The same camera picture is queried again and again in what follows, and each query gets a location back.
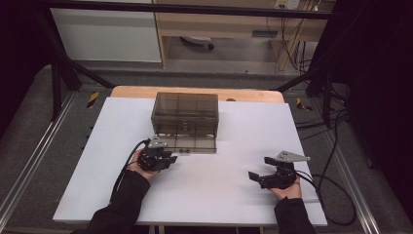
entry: metal frame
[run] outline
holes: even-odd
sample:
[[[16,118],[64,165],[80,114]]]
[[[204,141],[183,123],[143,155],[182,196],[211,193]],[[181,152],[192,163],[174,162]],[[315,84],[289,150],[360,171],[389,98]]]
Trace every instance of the metal frame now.
[[[55,138],[55,135],[61,124],[63,123],[67,113],[69,112],[73,99],[76,96],[76,92],[71,92],[67,95],[62,105],[61,113],[56,117],[54,122],[49,125],[49,128],[43,134],[43,137],[37,144],[36,149],[33,151],[30,159],[26,163],[24,169],[21,171],[19,178],[16,180],[9,194],[0,205],[0,233],[5,228],[26,187],[28,186],[37,168],[42,162],[43,157],[45,156],[50,144]]]
[[[69,90],[79,90],[82,86],[75,71],[85,74],[92,80],[106,88],[114,88],[115,84],[107,82],[98,75],[90,72],[76,61],[72,60],[64,50],[58,36],[55,35],[50,23],[45,18],[45,9],[78,9],[98,11],[121,11],[121,12],[152,12],[152,13],[180,13],[180,14],[203,14],[203,15],[225,15],[245,17],[268,17],[268,18],[294,18],[314,20],[348,20],[351,14],[331,13],[315,11],[294,11],[277,9],[251,9],[236,7],[217,6],[195,6],[195,5],[169,5],[169,4],[143,4],[143,3],[120,3],[120,2],[95,2],[95,1],[70,1],[70,0],[36,0],[28,5],[30,12],[37,21],[37,27],[41,29],[48,40],[48,45],[53,49],[54,59],[54,116],[55,119],[60,112],[61,100],[58,79],[61,77]]]

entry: cable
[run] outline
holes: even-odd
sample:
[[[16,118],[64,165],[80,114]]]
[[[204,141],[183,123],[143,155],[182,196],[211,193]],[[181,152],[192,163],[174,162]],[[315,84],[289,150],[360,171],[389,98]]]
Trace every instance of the cable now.
[[[305,57],[305,54],[306,54],[306,45],[307,45],[307,42],[303,42],[303,52],[301,53],[301,60],[300,60],[300,64],[301,64],[301,69],[300,69],[300,75],[301,75],[301,72],[307,72],[305,69],[304,69],[304,57]]]
[[[336,225],[341,225],[341,226],[348,226],[348,225],[351,225],[352,223],[354,223],[354,222],[356,221],[356,219],[357,219],[357,208],[356,208],[355,202],[353,201],[353,199],[352,199],[352,197],[350,196],[350,194],[346,191],[346,189],[344,189],[342,186],[340,186],[340,184],[338,184],[337,182],[335,182],[333,179],[327,177],[327,176],[325,175],[325,173],[326,173],[326,171],[327,171],[327,168],[328,168],[328,166],[329,166],[329,164],[330,164],[330,162],[331,162],[332,156],[334,155],[335,149],[336,149],[336,147],[337,147],[337,142],[338,142],[338,125],[340,125],[340,124],[344,121],[343,118],[345,118],[347,114],[344,114],[344,115],[342,115],[342,114],[343,114],[345,111],[346,111],[346,109],[337,111],[337,112],[338,112],[337,117],[334,119],[334,123],[335,123],[335,125],[334,125],[335,141],[334,141],[334,144],[333,144],[333,148],[331,149],[331,153],[330,153],[329,156],[328,156],[327,162],[326,162],[326,164],[325,164],[325,166],[324,166],[324,168],[323,168],[323,170],[322,170],[322,174],[321,174],[321,175],[313,175],[313,177],[315,177],[315,176],[316,176],[316,177],[319,177],[319,185],[316,185],[316,184],[313,182],[313,180],[312,180],[312,178],[310,177],[310,175],[308,175],[308,174],[306,174],[306,173],[304,173],[304,172],[301,172],[301,171],[296,171],[296,173],[297,173],[298,176],[300,176],[300,177],[303,178],[304,180],[308,181],[308,182],[316,189],[316,193],[317,193],[317,195],[318,195],[318,197],[319,197],[319,201],[320,201],[320,203],[321,203],[322,208],[324,209],[324,212],[325,212],[325,203],[324,203],[324,201],[323,201],[323,199],[322,199],[322,195],[321,195],[321,184],[322,184],[322,181],[323,181],[324,179],[327,179],[328,181],[330,181],[333,185],[335,185],[336,187],[338,187],[338,188],[346,195],[346,197],[349,199],[349,201],[350,201],[350,203],[351,203],[352,210],[353,210],[353,216],[352,216],[352,218],[351,218],[350,221],[340,222],[340,221],[337,221],[337,220],[332,219],[332,218],[329,217],[327,214],[325,214],[325,217],[326,217],[326,219],[327,219],[328,221],[330,221],[330,222],[332,222],[332,223],[334,223],[334,224],[336,224]]]
[[[128,166],[130,166],[130,165],[132,165],[132,164],[134,164],[134,163],[137,163],[137,161],[133,161],[133,162],[128,163]]]
[[[338,122],[338,125],[340,125],[340,124],[343,123],[344,121],[346,121],[346,120],[345,120],[345,119],[341,119],[340,122]],[[318,132],[318,133],[316,133],[316,134],[312,134],[312,135],[306,136],[306,137],[304,137],[304,138],[300,138],[300,141],[303,141],[303,140],[308,139],[308,138],[311,138],[311,137],[315,137],[315,136],[317,136],[317,135],[320,135],[320,134],[325,133],[325,132],[330,131],[330,130],[332,130],[332,128],[331,128],[331,129],[322,130],[322,131],[320,131],[320,132]]]
[[[288,8],[286,8],[285,5],[279,5],[279,6],[277,6],[276,8],[288,10]],[[301,69],[301,68],[299,67],[299,65],[298,65],[300,62],[297,62],[297,55],[298,55],[298,48],[299,48],[299,46],[296,46],[296,49],[295,49],[295,51],[294,51],[294,55],[293,55],[293,57],[292,57],[291,54],[290,54],[290,52],[289,52],[287,43],[290,42],[291,40],[295,40],[295,39],[297,38],[298,32],[299,32],[299,28],[301,27],[304,19],[301,19],[301,20],[295,25],[295,27],[294,27],[294,28],[292,29],[292,31],[289,33],[289,37],[288,37],[287,40],[285,40],[285,36],[284,36],[287,19],[281,18],[281,21],[282,21],[282,40],[281,40],[282,48],[284,48],[285,52],[287,53],[288,60],[289,60],[289,62],[291,63],[292,67],[293,67],[294,69],[300,71],[300,73],[301,73],[302,69]],[[271,28],[270,28],[269,23],[268,23],[268,17],[266,17],[266,22],[267,22],[267,28],[268,28],[268,30],[270,31],[270,36],[271,36],[271,38],[272,38],[272,39],[275,39],[275,38],[273,37],[272,33],[271,33]]]
[[[327,172],[327,168],[328,168],[328,166],[329,166],[329,164],[330,164],[330,162],[331,162],[331,159],[333,158],[335,149],[336,149],[336,147],[337,147],[337,142],[338,142],[338,131],[337,131],[338,125],[337,125],[337,121],[338,121],[338,119],[340,118],[341,113],[343,113],[343,111],[340,111],[340,112],[337,114],[337,118],[335,119],[335,126],[334,126],[334,138],[335,138],[335,140],[334,140],[333,148],[331,149],[331,153],[330,153],[330,155],[328,156],[327,163],[325,164],[324,169],[322,170],[321,179],[319,180],[319,189],[321,189],[322,179],[324,178],[325,173]]]
[[[336,220],[332,219],[332,218],[329,217],[327,214],[325,215],[325,218],[327,218],[328,221],[330,221],[330,222],[332,222],[332,223],[334,223],[334,224],[336,224],[336,225],[340,225],[340,226],[348,226],[348,225],[351,225],[352,223],[354,223],[354,222],[356,221],[356,219],[357,219],[357,208],[356,208],[355,202],[353,201],[353,199],[352,199],[352,197],[350,196],[350,194],[346,191],[346,189],[344,189],[342,186],[340,186],[340,184],[338,184],[337,182],[335,182],[333,179],[329,178],[329,177],[326,176],[326,175],[313,175],[313,177],[319,177],[320,180],[322,180],[322,179],[327,179],[328,181],[330,181],[332,184],[334,184],[336,187],[338,187],[338,188],[346,195],[346,197],[349,199],[350,204],[351,204],[351,206],[352,206],[353,215],[352,215],[352,219],[351,219],[350,221],[347,221],[347,222],[339,222],[339,221],[336,221]],[[324,209],[324,208],[325,208],[325,203],[324,203],[323,201],[322,201],[322,204],[321,204],[321,205],[323,206],[323,209]]]
[[[111,200],[112,200],[113,195],[115,194],[115,192],[118,191],[119,185],[120,185],[120,183],[121,183],[121,181],[122,181],[122,178],[124,178],[125,172],[126,172],[126,170],[127,170],[128,165],[130,164],[130,160],[131,160],[131,157],[133,156],[134,152],[136,151],[136,149],[137,149],[142,143],[147,144],[147,143],[149,143],[149,142],[150,142],[150,139],[149,139],[149,138],[148,138],[148,139],[145,139],[145,140],[139,142],[139,143],[134,147],[134,149],[131,151],[131,154],[130,154],[130,156],[128,157],[127,162],[125,163],[125,166],[122,168],[121,172],[120,172],[119,175],[118,175],[118,178],[116,179],[115,184],[113,185],[112,195],[110,196],[110,199],[111,199]]]
[[[332,119],[330,121],[336,121],[337,119],[340,119],[340,120],[345,119],[347,117],[347,115],[348,114],[343,115],[343,116],[339,116],[336,119]],[[308,129],[315,128],[315,127],[320,127],[320,126],[323,126],[323,125],[325,125],[325,122],[319,122],[319,123],[311,124],[311,125],[298,126],[298,127],[296,127],[296,129],[297,129],[297,131],[302,131],[302,130],[308,130]]]
[[[318,3],[316,4],[316,6],[313,7],[314,11],[318,11],[319,10],[319,4],[321,3],[321,0],[318,1]]]
[[[350,194],[346,191],[346,189],[344,189],[340,184],[338,184],[337,182],[335,182],[333,179],[327,177],[327,176],[323,176],[322,178],[327,179],[328,181],[330,181],[332,184],[334,184],[336,187],[338,187],[345,195],[346,197],[349,199],[351,206],[352,206],[352,210],[353,210],[353,215],[352,215],[352,219],[350,221],[347,222],[339,222],[336,221],[334,219],[332,219],[331,217],[329,217],[326,213],[325,213],[325,203],[324,200],[322,198],[322,195],[320,193],[320,190],[317,188],[316,184],[313,182],[312,178],[310,177],[310,175],[301,172],[301,171],[295,171],[297,173],[298,176],[300,176],[302,179],[306,180],[307,182],[309,182],[315,189],[316,189],[316,194],[319,197],[319,202],[321,204],[322,209],[324,210],[324,214],[325,214],[325,218],[336,224],[336,225],[340,225],[340,226],[348,226],[351,225],[352,223],[354,223],[357,219],[357,209],[356,209],[356,205],[355,202],[353,201],[352,197],[350,196]]]
[[[337,113],[337,112],[340,112],[340,111],[342,111],[342,110],[345,110],[345,109],[332,111],[332,112],[330,112],[330,115],[335,114],[335,113]],[[319,121],[319,120],[322,120],[322,117],[319,117],[319,118],[313,119],[313,120],[309,120],[309,121],[305,121],[305,122],[296,122],[296,123],[294,123],[294,124],[295,124],[295,125],[309,124],[309,123],[311,123],[311,122],[315,122],[315,121]]]

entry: black cable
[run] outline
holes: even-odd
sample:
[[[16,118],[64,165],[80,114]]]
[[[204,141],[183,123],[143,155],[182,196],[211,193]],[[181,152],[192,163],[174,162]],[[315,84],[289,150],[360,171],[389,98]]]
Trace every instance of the black cable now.
[[[130,165],[132,165],[132,164],[134,164],[134,163],[137,163],[137,161],[133,161],[133,162],[128,163],[128,166],[130,166]]]
[[[343,100],[341,100],[341,99],[339,99],[339,98],[337,98],[337,97],[331,97],[331,100],[332,101],[334,101],[334,102],[336,102],[337,104],[339,104],[339,105],[341,105],[341,106],[346,106],[346,102],[345,101],[343,101]]]
[[[304,57],[305,57],[305,54],[306,54],[306,45],[307,45],[307,42],[303,42],[303,51],[301,53],[301,60],[300,60],[300,64],[301,64],[300,75],[301,75],[301,72],[307,72],[304,69]]]
[[[346,120],[345,120],[345,119],[340,120],[340,122],[338,123],[338,125],[340,125],[340,124],[343,123],[344,121],[346,121]],[[318,133],[316,133],[316,134],[313,134],[313,135],[310,135],[310,136],[306,136],[306,137],[304,137],[304,138],[300,138],[300,141],[303,141],[303,140],[308,139],[308,138],[311,138],[311,137],[315,137],[315,136],[317,136],[317,135],[320,135],[320,134],[325,133],[325,132],[330,131],[330,130],[332,130],[332,129],[322,130],[322,131],[320,131],[320,132],[318,132]]]
[[[306,173],[304,173],[304,172],[301,172],[301,171],[295,171],[295,172],[297,173],[298,176],[300,176],[302,179],[304,179],[304,180],[306,180],[307,182],[309,182],[309,183],[316,189],[316,194],[317,194],[317,196],[319,197],[319,202],[320,202],[320,204],[321,204],[321,207],[322,207],[323,210],[325,210],[325,203],[324,203],[324,200],[323,200],[323,198],[322,198],[322,195],[321,195],[319,189],[317,188],[316,184],[313,182],[313,180],[312,180],[312,178],[310,177],[310,175],[308,175],[308,174],[306,174]],[[347,221],[347,222],[339,222],[339,221],[336,221],[336,220],[332,219],[331,217],[329,217],[329,216],[325,213],[325,211],[324,211],[325,218],[326,218],[328,221],[330,221],[330,222],[332,222],[332,223],[334,223],[334,224],[336,224],[336,225],[340,225],[340,226],[349,226],[349,225],[353,224],[353,223],[356,221],[356,219],[357,219],[357,209],[356,209],[355,202],[353,201],[353,199],[352,199],[352,197],[350,196],[350,194],[346,191],[346,189],[344,189],[342,186],[340,186],[340,184],[338,184],[337,182],[335,182],[333,179],[331,179],[331,178],[329,178],[329,177],[327,177],[327,176],[323,176],[322,178],[327,179],[327,180],[330,181],[332,184],[334,184],[335,186],[337,186],[337,187],[347,196],[347,198],[349,199],[349,201],[350,201],[350,203],[351,203],[352,210],[353,210],[352,219],[351,219],[350,221]]]
[[[340,112],[340,111],[342,111],[342,110],[345,110],[345,109],[331,111],[329,114],[332,115],[332,114],[335,114],[335,113]],[[305,122],[296,122],[296,123],[294,123],[294,124],[295,124],[295,125],[309,124],[309,123],[316,122],[316,121],[319,121],[319,120],[322,120],[322,117],[319,117],[319,118],[313,119],[313,120],[309,120],[309,121],[305,121]]]
[[[294,63],[295,64],[300,64],[300,61],[298,60],[298,49],[300,48],[300,45],[301,45],[301,41],[298,41],[298,44],[297,44],[297,46],[295,47],[295,50],[294,50]]]
[[[330,221],[330,222],[332,222],[336,225],[340,225],[340,226],[349,226],[349,225],[353,224],[357,219],[357,208],[356,208],[355,202],[352,199],[352,196],[350,196],[350,194],[346,191],[346,189],[344,189],[342,186],[340,186],[340,184],[338,184],[337,182],[335,182],[333,179],[329,178],[326,175],[313,175],[313,177],[319,177],[320,179],[327,179],[328,181],[330,181],[332,184],[334,184],[336,187],[338,187],[346,195],[346,197],[349,199],[350,204],[352,206],[353,216],[352,216],[352,219],[350,221],[338,222],[338,221],[332,219],[331,217],[327,216],[327,214],[325,215],[325,218],[327,218],[328,221]]]
[[[116,179],[115,184],[113,185],[112,195],[110,196],[110,199],[111,199],[111,200],[112,200],[113,194],[115,194],[115,192],[118,191],[119,185],[120,185],[120,183],[121,183],[121,181],[122,181],[122,178],[124,178],[125,172],[126,172],[126,170],[127,170],[128,165],[130,164],[130,160],[131,160],[131,157],[133,156],[134,152],[136,151],[136,149],[137,149],[142,143],[147,144],[147,143],[149,143],[149,142],[150,142],[150,139],[149,139],[149,138],[148,138],[148,139],[145,139],[145,140],[139,142],[139,143],[134,147],[134,149],[131,151],[131,154],[130,154],[130,156],[128,157],[127,162],[125,163],[125,166],[122,168],[121,172],[120,172],[119,175],[118,175],[118,178]]]
[[[338,125],[337,125],[337,122],[338,122],[338,119],[340,118],[341,113],[343,113],[343,111],[340,111],[337,114],[337,118],[335,119],[335,125],[334,125],[334,138],[335,138],[335,140],[334,140],[333,148],[331,149],[331,153],[328,156],[327,163],[325,164],[324,169],[322,170],[321,179],[319,180],[319,189],[321,189],[322,179],[324,178],[325,173],[327,172],[327,168],[328,168],[328,166],[331,162],[331,159],[333,158],[335,149],[337,147],[337,142],[338,142],[338,131],[337,131]]]
[[[302,22],[303,22],[303,19],[301,19],[301,21],[294,27],[294,29],[293,29],[292,32],[291,32],[291,35],[292,35],[292,33],[295,31],[295,29],[298,28],[298,27],[301,25]],[[287,45],[286,43],[289,41],[289,38],[291,37],[291,35],[290,35],[290,37],[288,38],[288,41],[286,41],[286,40],[285,40],[285,36],[284,36],[284,34],[285,34],[285,27],[286,27],[286,19],[285,19],[285,18],[282,18],[282,46],[283,46],[283,48],[285,49],[286,54],[288,55],[288,60],[289,60],[289,62],[291,63],[292,67],[294,67],[294,69],[298,70],[299,68],[297,67],[297,64],[294,63],[294,60],[292,59],[291,54],[290,54],[289,51],[288,51],[288,45]]]
[[[271,39],[275,39],[275,38],[273,37],[273,33],[271,32],[270,25],[268,24],[268,17],[265,18],[265,21],[267,22],[267,28],[268,28],[268,31],[270,32]]]
[[[346,113],[346,114],[343,115],[343,116],[338,116],[338,117],[335,118],[335,119],[330,119],[330,121],[334,121],[334,122],[335,122],[337,119],[342,120],[342,119],[345,119],[347,116],[348,116],[348,114]],[[315,128],[315,127],[320,127],[320,126],[323,126],[323,125],[325,125],[325,122],[319,122],[319,123],[315,123],[315,124],[311,124],[311,125],[297,126],[296,129],[297,129],[297,131],[302,131],[302,130],[308,130],[308,129]]]

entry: tripod leg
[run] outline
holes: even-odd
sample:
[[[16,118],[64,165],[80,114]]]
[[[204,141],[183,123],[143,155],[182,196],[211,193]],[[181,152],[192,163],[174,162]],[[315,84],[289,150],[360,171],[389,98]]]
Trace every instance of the tripod leg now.
[[[89,78],[91,78],[92,80],[96,81],[97,83],[99,83],[100,85],[106,87],[106,88],[115,88],[116,85],[104,80],[103,78],[101,78],[100,76],[92,73],[91,71],[89,71],[86,67],[80,65],[79,63],[77,63],[76,61],[72,60],[69,57],[66,57],[66,61],[72,65],[72,67],[74,67],[76,70],[78,70],[79,72],[81,72],[82,74],[88,76]]]
[[[308,71],[305,74],[300,75],[299,77],[287,82],[284,85],[279,86],[278,88],[272,89],[270,91],[278,91],[278,92],[284,92],[289,90],[290,88],[300,84],[301,82],[305,80],[314,80],[319,74],[319,69],[315,68],[310,71]]]
[[[56,38],[54,31],[49,25],[45,17],[44,9],[40,7],[35,9],[34,7],[32,7],[30,10],[32,13],[31,15],[37,21],[38,27],[40,27],[43,31],[45,39],[49,42],[48,44],[51,45],[51,47],[45,48],[45,50],[50,51],[53,61],[58,65],[58,73],[61,75],[61,78],[64,80],[70,90],[79,90],[82,84],[73,69],[66,62],[64,62],[63,55],[65,55],[66,52],[62,48],[62,45]]]

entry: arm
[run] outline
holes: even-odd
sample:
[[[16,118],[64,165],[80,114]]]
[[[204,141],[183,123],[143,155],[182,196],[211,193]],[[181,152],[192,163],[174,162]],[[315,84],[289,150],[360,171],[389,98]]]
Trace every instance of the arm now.
[[[286,189],[271,188],[270,191],[280,199],[274,208],[274,213],[276,214],[280,227],[280,234],[316,233],[307,216],[303,199],[301,199],[299,177]]]
[[[139,151],[133,155],[137,160]],[[136,163],[128,166],[118,191],[113,194],[111,204],[94,213],[87,230],[72,234],[127,234],[136,223],[143,197],[149,190],[149,179],[157,173],[144,172]]]

